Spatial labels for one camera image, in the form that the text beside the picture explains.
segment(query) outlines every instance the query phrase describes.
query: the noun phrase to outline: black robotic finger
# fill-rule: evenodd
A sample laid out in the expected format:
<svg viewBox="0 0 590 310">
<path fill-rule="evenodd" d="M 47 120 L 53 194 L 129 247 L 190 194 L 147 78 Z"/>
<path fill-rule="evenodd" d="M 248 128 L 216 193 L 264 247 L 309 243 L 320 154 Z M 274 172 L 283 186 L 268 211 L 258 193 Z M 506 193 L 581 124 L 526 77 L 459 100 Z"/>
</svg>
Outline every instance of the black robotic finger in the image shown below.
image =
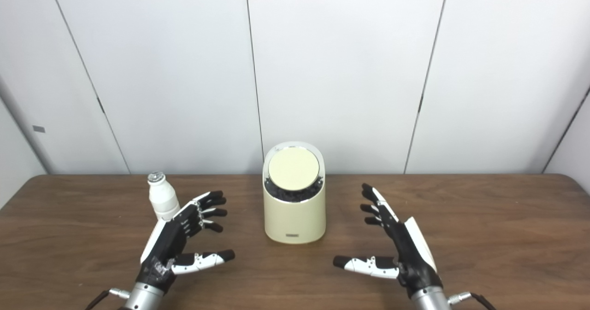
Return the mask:
<svg viewBox="0 0 590 310">
<path fill-rule="evenodd" d="M 336 266 L 337 268 L 343 269 L 346 266 L 346 264 L 348 264 L 348 262 L 350 262 L 350 260 L 352 260 L 352 257 L 335 256 L 334 260 L 332 261 L 332 264 L 334 264 L 334 266 Z"/>
<path fill-rule="evenodd" d="M 366 217 L 365 218 L 365 223 L 367 225 L 381 226 L 381 220 L 379 220 L 379 218 L 375 218 L 375 217 Z"/>
<path fill-rule="evenodd" d="M 395 262 L 395 257 L 375 256 L 375 266 L 379 269 L 394 269 L 399 265 Z"/>
<path fill-rule="evenodd" d="M 220 224 L 217 224 L 217 222 L 211 222 L 209 220 L 203 220 L 203 222 L 204 222 L 205 228 L 210 229 L 210 230 L 217 232 L 217 233 L 223 232 L 223 226 L 221 226 Z"/>
<path fill-rule="evenodd" d="M 226 202 L 227 202 L 227 199 L 225 199 L 225 197 L 216 197 L 213 199 L 207 199 L 206 201 L 200 201 L 201 210 L 209 209 L 209 207 L 212 207 L 215 205 L 224 205 Z"/>
<path fill-rule="evenodd" d="M 366 183 L 363 183 L 362 195 L 363 195 L 363 197 L 365 197 L 365 199 L 368 199 L 369 201 L 373 202 L 373 204 L 375 204 L 375 205 L 379 201 L 379 199 L 377 198 L 377 195 L 375 195 L 375 193 L 373 192 L 373 187 L 369 186 Z"/>
<path fill-rule="evenodd" d="M 379 216 L 379 210 L 374 205 L 361 204 L 360 210 L 363 212 L 372 213 L 372 214 L 375 214 L 376 216 Z"/>
<path fill-rule="evenodd" d="M 208 209 L 203 211 L 203 218 L 209 218 L 209 217 L 225 217 L 227 216 L 227 210 L 224 209 Z"/>
<path fill-rule="evenodd" d="M 224 260 L 224 262 L 229 262 L 232 259 L 236 258 L 236 253 L 232 249 L 228 249 L 226 251 L 218 251 L 218 252 L 204 252 L 202 257 L 207 258 L 210 255 L 217 255 Z"/>
<path fill-rule="evenodd" d="M 209 191 L 209 193 L 205 197 L 198 199 L 198 202 L 202 204 L 202 203 L 205 203 L 211 199 L 220 199 L 221 197 L 223 197 L 223 191 L 221 191 L 221 190 Z"/>
</svg>

